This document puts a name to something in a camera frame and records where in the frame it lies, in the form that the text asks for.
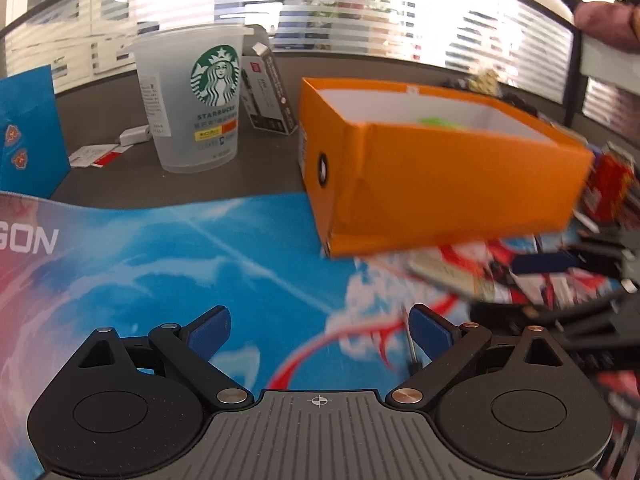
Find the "green cream tube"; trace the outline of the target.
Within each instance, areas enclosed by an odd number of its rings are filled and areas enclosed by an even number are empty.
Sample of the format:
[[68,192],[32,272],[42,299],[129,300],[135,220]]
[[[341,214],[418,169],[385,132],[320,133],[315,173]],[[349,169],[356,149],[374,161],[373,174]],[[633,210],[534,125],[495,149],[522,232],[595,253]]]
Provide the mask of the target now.
[[442,119],[439,117],[421,118],[418,120],[418,123],[421,126],[428,127],[428,128],[441,128],[441,129],[449,129],[449,130],[465,130],[466,129],[464,125],[459,125],[456,122],[450,122],[447,119]]

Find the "AGON blue desk mat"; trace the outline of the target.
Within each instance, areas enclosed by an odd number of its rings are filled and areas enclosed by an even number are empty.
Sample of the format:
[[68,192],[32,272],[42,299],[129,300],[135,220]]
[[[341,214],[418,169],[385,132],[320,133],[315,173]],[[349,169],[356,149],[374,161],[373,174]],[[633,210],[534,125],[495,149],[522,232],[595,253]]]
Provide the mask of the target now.
[[[511,272],[524,237],[333,259],[307,197],[143,210],[1,199],[1,474],[6,479],[634,479],[639,369],[589,373],[522,307],[618,287]],[[431,360],[424,304],[492,333],[434,408],[386,396]],[[209,406],[149,332],[231,315],[209,360],[248,390]]]

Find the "orange cardboard box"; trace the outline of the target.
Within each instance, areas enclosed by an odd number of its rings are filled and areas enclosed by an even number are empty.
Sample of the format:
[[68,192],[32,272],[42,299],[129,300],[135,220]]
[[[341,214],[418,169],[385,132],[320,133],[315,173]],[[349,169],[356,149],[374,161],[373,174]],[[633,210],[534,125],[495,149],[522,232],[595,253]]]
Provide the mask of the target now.
[[[423,127],[439,117],[465,130]],[[331,257],[561,231],[593,154],[489,96],[401,82],[306,78],[300,169]]]

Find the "beige building block plate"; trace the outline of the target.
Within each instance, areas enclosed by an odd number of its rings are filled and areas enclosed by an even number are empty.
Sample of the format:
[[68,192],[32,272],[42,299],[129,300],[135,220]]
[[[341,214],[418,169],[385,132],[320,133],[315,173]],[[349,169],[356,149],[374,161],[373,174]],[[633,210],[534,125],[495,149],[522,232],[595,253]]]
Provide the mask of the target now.
[[477,74],[471,76],[466,85],[474,93],[493,96],[494,98],[500,98],[501,96],[499,76],[492,68],[483,68]]

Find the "red white card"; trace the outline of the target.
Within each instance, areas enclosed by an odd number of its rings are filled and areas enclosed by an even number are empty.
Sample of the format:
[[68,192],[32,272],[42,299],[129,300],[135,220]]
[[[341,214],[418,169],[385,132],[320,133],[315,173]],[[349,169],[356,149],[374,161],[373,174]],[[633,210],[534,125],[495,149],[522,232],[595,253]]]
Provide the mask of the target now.
[[128,150],[129,146],[119,144],[85,145],[74,151],[68,159],[72,168],[102,168]]

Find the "person in pink sleeve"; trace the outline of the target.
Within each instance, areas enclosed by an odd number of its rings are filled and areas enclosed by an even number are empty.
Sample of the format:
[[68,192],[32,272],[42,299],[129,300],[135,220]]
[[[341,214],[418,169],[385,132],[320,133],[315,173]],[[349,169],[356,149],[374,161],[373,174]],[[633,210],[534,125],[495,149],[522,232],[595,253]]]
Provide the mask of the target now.
[[620,51],[639,53],[639,0],[561,1],[584,35]]

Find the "blue paper bag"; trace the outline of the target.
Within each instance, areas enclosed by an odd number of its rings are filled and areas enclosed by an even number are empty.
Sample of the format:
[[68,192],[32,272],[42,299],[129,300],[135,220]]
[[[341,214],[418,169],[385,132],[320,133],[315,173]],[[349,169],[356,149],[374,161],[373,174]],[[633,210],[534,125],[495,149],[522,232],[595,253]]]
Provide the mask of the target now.
[[2,191],[49,198],[69,172],[50,67],[2,79]]

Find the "grey open carton box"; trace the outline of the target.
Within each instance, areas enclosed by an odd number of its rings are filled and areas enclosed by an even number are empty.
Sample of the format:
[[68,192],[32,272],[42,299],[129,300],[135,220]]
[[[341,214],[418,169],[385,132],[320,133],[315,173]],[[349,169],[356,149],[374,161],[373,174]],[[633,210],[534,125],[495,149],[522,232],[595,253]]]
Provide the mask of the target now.
[[290,136],[297,120],[288,99],[270,40],[260,25],[248,26],[241,63],[241,99],[255,129]]

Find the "Starbucks plastic cup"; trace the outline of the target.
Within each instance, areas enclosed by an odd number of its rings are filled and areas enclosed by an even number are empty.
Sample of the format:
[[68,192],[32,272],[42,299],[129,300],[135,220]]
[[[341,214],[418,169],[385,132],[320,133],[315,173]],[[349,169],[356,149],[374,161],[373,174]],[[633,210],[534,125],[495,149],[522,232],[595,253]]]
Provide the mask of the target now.
[[160,166],[173,174],[219,167],[238,151],[242,50],[254,30],[190,26],[136,38],[134,56]]

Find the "glass desk partition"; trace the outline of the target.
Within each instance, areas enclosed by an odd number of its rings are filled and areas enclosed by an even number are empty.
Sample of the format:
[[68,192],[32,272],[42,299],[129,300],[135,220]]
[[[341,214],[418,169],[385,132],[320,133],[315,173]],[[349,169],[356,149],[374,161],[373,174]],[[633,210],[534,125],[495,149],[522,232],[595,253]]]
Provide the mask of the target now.
[[562,103],[574,29],[533,0],[6,0],[1,71],[47,66],[64,92],[128,72],[130,44],[201,24],[258,25],[274,50],[417,62]]

